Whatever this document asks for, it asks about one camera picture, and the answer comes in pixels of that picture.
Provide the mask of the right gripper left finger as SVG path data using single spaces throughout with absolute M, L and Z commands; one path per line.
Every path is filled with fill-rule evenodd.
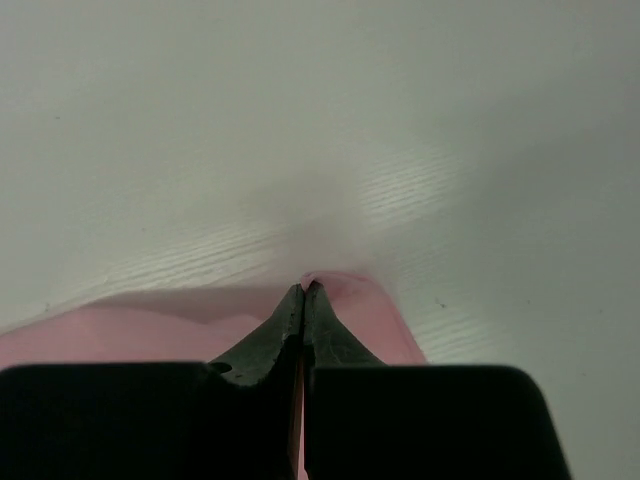
M 5 479 L 293 479 L 305 293 L 209 362 L 16 366 L 1 376 Z

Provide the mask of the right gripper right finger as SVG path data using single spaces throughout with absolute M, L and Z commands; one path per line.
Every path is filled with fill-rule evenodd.
M 390 366 L 312 283 L 304 306 L 304 464 L 312 479 L 567 479 L 544 396 L 501 365 Z

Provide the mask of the pink t-shirt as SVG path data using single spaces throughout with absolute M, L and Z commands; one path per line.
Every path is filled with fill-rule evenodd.
M 390 366 L 422 364 L 423 353 L 389 295 L 360 275 L 316 272 L 298 284 L 325 289 L 340 322 Z M 1 338 L 1 376 L 35 364 L 209 362 L 267 320 L 289 290 L 249 288 L 134 295 L 56 316 Z M 298 473 L 304 464 L 304 313 L 298 370 Z

